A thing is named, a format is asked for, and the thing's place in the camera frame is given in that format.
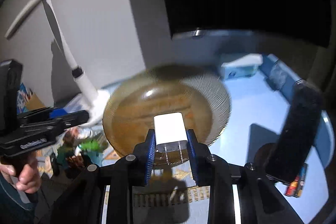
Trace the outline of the person left hand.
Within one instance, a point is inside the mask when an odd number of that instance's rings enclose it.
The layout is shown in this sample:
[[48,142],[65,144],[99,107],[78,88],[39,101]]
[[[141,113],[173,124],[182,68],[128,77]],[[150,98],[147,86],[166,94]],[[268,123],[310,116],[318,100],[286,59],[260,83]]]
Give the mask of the person left hand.
[[41,186],[41,178],[38,171],[36,152],[27,154],[23,160],[25,165],[19,174],[17,170],[4,157],[1,157],[1,174],[3,178],[17,190],[28,194],[36,193]]

